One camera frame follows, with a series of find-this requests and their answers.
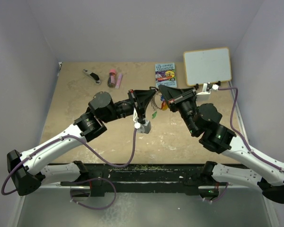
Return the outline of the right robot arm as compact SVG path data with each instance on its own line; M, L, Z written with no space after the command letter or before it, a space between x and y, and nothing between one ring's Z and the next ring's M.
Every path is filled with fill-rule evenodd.
M222 115L212 103L197 106L198 97L193 88L179 89L160 85L167 106L172 112L179 112L192 137L210 151L230 157L245 166L227 167L215 162L206 162L201 180L206 185L214 182L234 183L261 191L267 199L284 204L284 162L249 145L245 137L233 126L220 124Z

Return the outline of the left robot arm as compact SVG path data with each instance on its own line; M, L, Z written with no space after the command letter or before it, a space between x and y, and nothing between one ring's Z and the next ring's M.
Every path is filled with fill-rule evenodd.
M136 144L137 133L149 133L151 123L146 119L146 109L156 89L129 90L128 99L114 102L108 92L98 92L89 102L87 110L68 128L41 145L27 151L12 150L7 154L9 175L15 191L20 196L36 191L42 184L59 181L75 182L84 185L88 180L87 171L80 162L64 166L48 164L66 152L78 147L88 146L88 142L99 137L107 128L105 123L133 117L133 145Z

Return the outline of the green key tag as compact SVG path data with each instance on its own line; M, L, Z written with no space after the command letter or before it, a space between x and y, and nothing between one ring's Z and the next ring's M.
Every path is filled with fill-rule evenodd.
M154 119L156 116L157 116L157 111L155 111L155 112L152 114L152 119Z

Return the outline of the yellow key tag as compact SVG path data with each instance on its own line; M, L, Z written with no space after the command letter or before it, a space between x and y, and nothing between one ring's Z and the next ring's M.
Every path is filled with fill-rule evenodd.
M167 110L167 109L168 109L168 105L165 103L164 107L161 108L161 110L165 111L165 110Z

